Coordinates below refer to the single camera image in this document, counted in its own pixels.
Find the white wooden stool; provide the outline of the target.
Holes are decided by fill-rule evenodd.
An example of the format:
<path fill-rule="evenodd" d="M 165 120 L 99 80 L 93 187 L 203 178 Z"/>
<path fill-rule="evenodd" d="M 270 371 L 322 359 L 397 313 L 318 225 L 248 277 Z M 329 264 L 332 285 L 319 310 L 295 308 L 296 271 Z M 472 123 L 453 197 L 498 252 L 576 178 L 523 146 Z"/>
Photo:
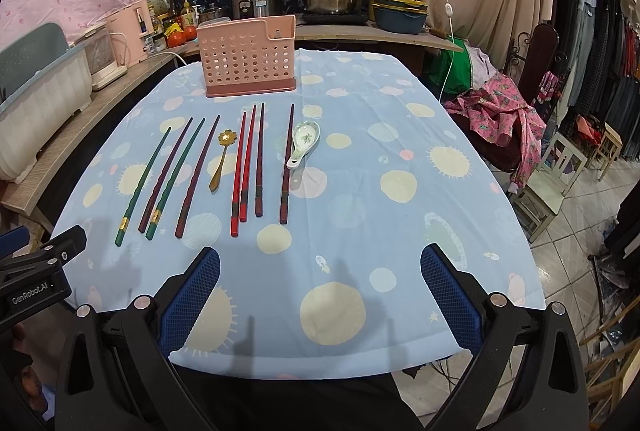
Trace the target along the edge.
<path fill-rule="evenodd" d="M 561 133 L 551 137 L 524 188 L 511 197 L 516 217 L 530 243 L 558 216 L 586 163 L 587 157 Z"/>

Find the pink perforated utensil holder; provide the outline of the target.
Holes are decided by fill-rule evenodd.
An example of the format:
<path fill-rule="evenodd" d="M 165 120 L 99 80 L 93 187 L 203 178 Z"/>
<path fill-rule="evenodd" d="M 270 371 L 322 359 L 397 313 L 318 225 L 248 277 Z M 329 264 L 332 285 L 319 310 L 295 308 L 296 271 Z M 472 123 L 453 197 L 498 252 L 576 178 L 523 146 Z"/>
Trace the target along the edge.
<path fill-rule="evenodd" d="M 207 21 L 196 32 L 206 96 L 296 89 L 295 16 Z"/>

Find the red tomato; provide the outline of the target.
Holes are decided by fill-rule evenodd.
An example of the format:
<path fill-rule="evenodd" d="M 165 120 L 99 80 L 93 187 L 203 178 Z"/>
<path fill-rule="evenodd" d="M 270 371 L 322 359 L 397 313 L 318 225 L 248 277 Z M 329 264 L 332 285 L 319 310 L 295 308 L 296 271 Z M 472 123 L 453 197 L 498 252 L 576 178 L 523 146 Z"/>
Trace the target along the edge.
<path fill-rule="evenodd" d="M 189 24 L 183 28 L 184 38 L 187 41 L 193 41 L 198 36 L 198 32 L 196 31 L 196 27 L 193 24 Z"/>
<path fill-rule="evenodd" d="M 173 31 L 167 35 L 167 46 L 174 48 L 183 45 L 186 42 L 186 34 L 183 31 Z"/>

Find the gold flower spoon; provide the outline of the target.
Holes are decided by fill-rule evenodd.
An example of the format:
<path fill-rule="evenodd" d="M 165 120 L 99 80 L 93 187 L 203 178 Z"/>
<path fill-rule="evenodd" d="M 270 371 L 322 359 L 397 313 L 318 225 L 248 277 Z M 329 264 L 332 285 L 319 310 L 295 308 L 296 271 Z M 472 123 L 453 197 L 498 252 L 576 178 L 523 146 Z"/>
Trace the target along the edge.
<path fill-rule="evenodd" d="M 235 143 L 237 137 L 238 134 L 236 134 L 235 131 L 230 130 L 230 128 L 227 128 L 227 130 L 224 130 L 218 136 L 218 144 L 222 148 L 222 151 L 217 159 L 215 172 L 209 181 L 209 191 L 212 194 L 219 188 L 222 174 L 224 174 L 224 160 L 226 160 L 227 151 Z"/>

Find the dark maroon chopstick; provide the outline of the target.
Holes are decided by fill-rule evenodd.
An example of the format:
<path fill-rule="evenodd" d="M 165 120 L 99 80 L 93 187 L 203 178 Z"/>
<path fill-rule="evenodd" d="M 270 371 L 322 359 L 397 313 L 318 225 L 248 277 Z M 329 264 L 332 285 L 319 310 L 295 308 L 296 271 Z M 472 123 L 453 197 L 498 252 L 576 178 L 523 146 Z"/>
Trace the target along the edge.
<path fill-rule="evenodd" d="M 206 136 L 200 155 L 198 156 L 198 161 L 196 162 L 195 168 L 193 170 L 189 187 L 186 190 L 186 197 L 184 197 L 183 199 L 183 203 L 181 206 L 180 214 L 179 214 L 176 229 L 175 229 L 175 237 L 178 239 L 182 238 L 184 231 L 186 230 L 186 220 L 188 219 L 196 185 L 198 185 L 198 178 L 200 177 L 201 171 L 203 169 L 205 157 L 206 157 L 208 148 L 210 146 L 210 143 L 212 143 L 212 139 L 214 137 L 219 120 L 220 120 L 220 116 L 217 116 Z"/>
<path fill-rule="evenodd" d="M 186 132 L 189 130 L 190 125 L 192 123 L 193 119 L 190 118 L 188 122 L 186 122 L 186 125 L 182 128 L 182 131 L 180 133 L 180 135 L 178 136 L 176 143 L 174 145 L 172 145 L 171 147 L 171 151 L 168 154 L 168 156 L 165 159 L 165 162 L 163 164 L 163 168 L 160 170 L 160 175 L 157 177 L 157 180 L 154 184 L 154 187 L 152 189 L 151 195 L 149 197 L 148 202 L 145 205 L 145 209 L 144 212 L 142 214 L 140 223 L 138 225 L 138 232 L 140 234 L 143 234 L 145 232 L 145 229 L 148 227 L 153 209 L 154 209 L 154 204 L 155 201 L 158 197 L 158 195 L 160 195 L 160 188 L 162 187 L 164 180 L 166 178 L 166 175 L 168 174 L 168 171 L 171 167 L 171 163 L 172 160 L 174 160 L 175 155 L 177 154 L 177 150 L 180 147 L 182 140 L 184 139 L 184 136 L 186 135 Z"/>

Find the green bag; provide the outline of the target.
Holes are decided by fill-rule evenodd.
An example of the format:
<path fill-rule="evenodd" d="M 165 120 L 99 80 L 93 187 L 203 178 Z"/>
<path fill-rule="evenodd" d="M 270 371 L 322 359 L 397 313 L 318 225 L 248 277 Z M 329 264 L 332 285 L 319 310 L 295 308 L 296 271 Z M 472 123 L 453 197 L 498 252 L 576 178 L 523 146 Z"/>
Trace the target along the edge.
<path fill-rule="evenodd" d="M 442 95 L 445 96 L 457 96 L 471 87 L 472 69 L 468 50 L 460 38 L 455 38 L 454 44 L 461 48 L 460 52 L 442 50 L 427 73 L 428 79 L 439 90 L 444 89 Z"/>

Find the white small appliance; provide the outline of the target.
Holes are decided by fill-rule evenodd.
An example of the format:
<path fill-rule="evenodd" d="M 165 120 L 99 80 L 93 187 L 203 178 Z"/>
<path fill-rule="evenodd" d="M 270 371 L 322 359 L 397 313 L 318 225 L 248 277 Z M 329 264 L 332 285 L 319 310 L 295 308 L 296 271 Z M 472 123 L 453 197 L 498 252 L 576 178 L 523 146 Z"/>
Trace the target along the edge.
<path fill-rule="evenodd" d="M 127 72 L 127 67 L 116 59 L 110 32 L 105 22 L 99 22 L 86 30 L 73 46 L 80 46 L 88 62 L 92 91 L 101 91 Z"/>

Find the pink floral cloth pile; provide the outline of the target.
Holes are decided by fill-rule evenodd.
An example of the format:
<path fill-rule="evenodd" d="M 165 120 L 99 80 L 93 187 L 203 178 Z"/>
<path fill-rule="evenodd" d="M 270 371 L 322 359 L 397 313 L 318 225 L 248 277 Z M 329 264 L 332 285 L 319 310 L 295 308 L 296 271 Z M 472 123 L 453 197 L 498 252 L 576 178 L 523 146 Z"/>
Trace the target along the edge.
<path fill-rule="evenodd" d="M 444 107 L 480 157 L 510 175 L 508 191 L 523 189 L 540 161 L 546 124 L 513 80 L 496 73 Z"/>

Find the dark red chopstick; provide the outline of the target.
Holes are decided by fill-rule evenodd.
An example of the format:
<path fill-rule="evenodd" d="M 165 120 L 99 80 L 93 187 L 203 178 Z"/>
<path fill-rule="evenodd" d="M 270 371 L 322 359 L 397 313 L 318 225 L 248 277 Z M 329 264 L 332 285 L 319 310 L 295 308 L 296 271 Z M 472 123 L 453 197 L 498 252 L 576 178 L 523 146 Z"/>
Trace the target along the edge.
<path fill-rule="evenodd" d="M 265 103 L 260 104 L 258 144 L 256 152 L 255 217 L 262 217 L 262 146 L 264 146 Z"/>
<path fill-rule="evenodd" d="M 290 187 L 290 169 L 288 169 L 288 159 L 290 159 L 292 154 L 294 111 L 295 105 L 292 104 L 290 107 L 290 114 L 288 115 L 288 134 L 286 134 L 284 147 L 284 165 L 282 172 L 279 212 L 279 223 L 281 225 L 285 225 L 286 223 L 288 223 L 288 188 Z"/>

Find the white ceramic soup spoon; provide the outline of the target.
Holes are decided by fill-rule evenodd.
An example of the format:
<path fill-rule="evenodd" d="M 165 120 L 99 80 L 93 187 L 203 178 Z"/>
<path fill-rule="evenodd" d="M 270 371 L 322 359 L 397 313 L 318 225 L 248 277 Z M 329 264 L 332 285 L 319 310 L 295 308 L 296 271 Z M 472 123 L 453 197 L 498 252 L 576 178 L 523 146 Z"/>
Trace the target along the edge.
<path fill-rule="evenodd" d="M 293 151 L 288 159 L 288 169 L 295 170 L 302 163 L 320 138 L 320 126 L 314 121 L 303 121 L 293 128 Z"/>

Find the pink electric kettle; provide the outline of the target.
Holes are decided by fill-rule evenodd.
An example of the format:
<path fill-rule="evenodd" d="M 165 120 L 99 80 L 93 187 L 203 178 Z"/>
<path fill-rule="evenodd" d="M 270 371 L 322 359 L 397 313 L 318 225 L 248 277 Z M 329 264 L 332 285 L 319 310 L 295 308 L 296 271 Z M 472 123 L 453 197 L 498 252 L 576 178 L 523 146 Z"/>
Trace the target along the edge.
<path fill-rule="evenodd" d="M 148 57 L 145 38 L 153 34 L 154 27 L 146 0 L 137 0 L 105 17 L 111 35 L 116 61 L 130 68 Z"/>

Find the green chopstick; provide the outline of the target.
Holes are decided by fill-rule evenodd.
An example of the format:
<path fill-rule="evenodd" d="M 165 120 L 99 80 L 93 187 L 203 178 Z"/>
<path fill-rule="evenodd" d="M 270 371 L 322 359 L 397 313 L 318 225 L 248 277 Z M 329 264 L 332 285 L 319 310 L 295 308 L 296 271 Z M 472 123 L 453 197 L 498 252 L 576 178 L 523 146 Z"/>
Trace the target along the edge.
<path fill-rule="evenodd" d="M 152 240 L 155 236 L 157 227 L 158 225 L 160 225 L 160 219 L 162 218 L 166 203 L 168 203 L 172 188 L 174 188 L 175 183 L 177 182 L 177 178 L 181 172 L 184 162 L 186 161 L 186 157 L 189 156 L 189 152 L 195 142 L 195 139 L 198 138 L 198 134 L 200 134 L 204 122 L 205 119 L 202 119 L 200 122 L 198 122 L 198 125 L 196 126 L 196 128 L 194 128 L 194 131 L 186 142 L 186 145 L 184 145 L 184 147 L 182 148 L 181 154 L 178 159 L 172 158 L 170 160 L 170 163 L 175 163 L 175 165 L 172 168 L 169 177 L 165 177 L 165 180 L 162 182 L 162 185 L 164 186 L 162 192 L 160 193 L 160 195 L 156 195 L 154 197 L 154 202 L 152 203 L 153 210 L 148 216 L 148 221 L 146 221 L 146 225 L 144 226 L 144 235 L 147 240 Z"/>
<path fill-rule="evenodd" d="M 115 236 L 115 240 L 114 240 L 114 245 L 116 247 L 120 247 L 122 245 L 122 242 L 124 241 L 127 229 L 128 229 L 128 225 L 129 225 L 129 221 L 131 219 L 131 215 L 134 213 L 134 208 L 136 207 L 136 204 L 138 202 L 138 199 L 140 197 L 141 191 L 146 183 L 146 180 L 148 179 L 148 176 L 153 168 L 153 164 L 155 163 L 155 160 L 158 156 L 158 154 L 160 153 L 160 150 L 162 149 L 166 138 L 168 137 L 169 133 L 171 132 L 171 128 L 166 128 L 162 138 L 160 139 L 160 141 L 158 142 L 158 144 L 156 145 L 155 149 L 153 150 L 151 157 L 148 161 L 148 163 L 145 165 L 145 167 L 143 168 L 142 174 L 139 177 L 138 183 L 136 185 L 136 188 L 134 188 L 134 193 L 132 194 L 129 202 L 128 202 L 128 206 L 124 212 L 124 214 L 122 214 L 122 219 L 120 220 L 120 224 L 118 226 L 118 231 L 116 233 Z"/>

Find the light blue dotted tablecloth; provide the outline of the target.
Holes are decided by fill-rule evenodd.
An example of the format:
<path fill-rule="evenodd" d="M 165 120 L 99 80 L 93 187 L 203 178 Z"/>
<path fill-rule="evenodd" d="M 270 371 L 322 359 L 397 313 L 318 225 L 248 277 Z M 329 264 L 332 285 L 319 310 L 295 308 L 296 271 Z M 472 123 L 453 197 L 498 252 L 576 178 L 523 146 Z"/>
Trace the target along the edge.
<path fill-rule="evenodd" d="M 457 269 L 523 307 L 544 306 L 529 244 L 506 195 L 469 139 L 401 63 L 372 53 L 295 56 L 296 89 L 209 98 L 200 64 L 160 81 L 119 122 L 82 174 L 56 227 L 79 225 L 84 252 L 66 266 L 70 304 L 126 307 L 182 273 L 204 247 L 221 271 L 175 363 L 254 378 L 344 378 L 388 373 L 456 353 L 457 343 L 420 271 L 437 243 Z M 262 217 L 255 217 L 260 104 Z M 279 223 L 288 115 L 320 126 L 290 170 L 288 223 Z M 247 221 L 231 237 L 240 126 L 256 105 Z M 206 136 L 220 116 L 194 192 L 186 230 L 175 229 Z M 175 159 L 205 119 L 152 240 L 138 232 L 166 157 L 192 118 Z M 143 168 L 158 154 L 120 247 L 122 214 Z M 238 134 L 219 188 L 209 181 L 224 130 Z"/>

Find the white dish rack bin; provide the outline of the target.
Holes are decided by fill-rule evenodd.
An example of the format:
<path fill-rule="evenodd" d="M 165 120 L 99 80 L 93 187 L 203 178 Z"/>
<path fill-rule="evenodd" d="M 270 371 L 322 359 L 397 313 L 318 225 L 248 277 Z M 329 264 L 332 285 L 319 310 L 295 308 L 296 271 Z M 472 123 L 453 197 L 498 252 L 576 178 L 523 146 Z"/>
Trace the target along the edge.
<path fill-rule="evenodd" d="M 21 183 L 59 128 L 91 102 L 85 50 L 58 24 L 36 27 L 1 51 L 1 180 Z"/>

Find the dark blue yellow-rimmed casserole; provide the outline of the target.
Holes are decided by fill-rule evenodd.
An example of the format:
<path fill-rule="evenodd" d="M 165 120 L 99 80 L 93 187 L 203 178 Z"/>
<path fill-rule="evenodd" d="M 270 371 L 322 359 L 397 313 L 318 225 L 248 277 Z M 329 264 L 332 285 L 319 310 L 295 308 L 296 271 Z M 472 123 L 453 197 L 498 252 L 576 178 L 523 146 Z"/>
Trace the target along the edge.
<path fill-rule="evenodd" d="M 419 34 L 426 23 L 428 5 L 418 0 L 370 0 L 376 26 L 382 30 Z"/>

